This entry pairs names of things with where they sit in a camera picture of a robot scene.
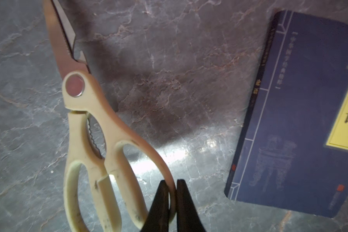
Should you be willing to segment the cream handled kitchen scissors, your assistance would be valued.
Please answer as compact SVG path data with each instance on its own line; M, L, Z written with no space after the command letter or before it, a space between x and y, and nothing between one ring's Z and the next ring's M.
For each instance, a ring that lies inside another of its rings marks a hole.
M71 231L89 230L80 209L79 176L85 168L98 220L105 232L122 231L122 217L114 193L116 184L132 223L141 230L147 207L138 178L124 152L127 146L145 154L169 188L169 225L176 216L176 185L161 155L114 111L99 81L91 74L83 53L74 55L76 34L59 1L43 1L48 37L68 110L69 146L63 179L65 214Z

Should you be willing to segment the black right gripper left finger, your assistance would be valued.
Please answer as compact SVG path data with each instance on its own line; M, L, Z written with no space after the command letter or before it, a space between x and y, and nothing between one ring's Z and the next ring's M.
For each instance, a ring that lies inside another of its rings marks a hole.
M147 220L140 232L168 232L169 211L169 188L162 180L156 191Z

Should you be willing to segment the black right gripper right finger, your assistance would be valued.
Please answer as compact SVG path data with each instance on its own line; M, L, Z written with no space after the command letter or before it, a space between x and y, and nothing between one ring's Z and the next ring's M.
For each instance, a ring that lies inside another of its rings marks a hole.
M177 231L206 232L196 211L185 180L177 181Z

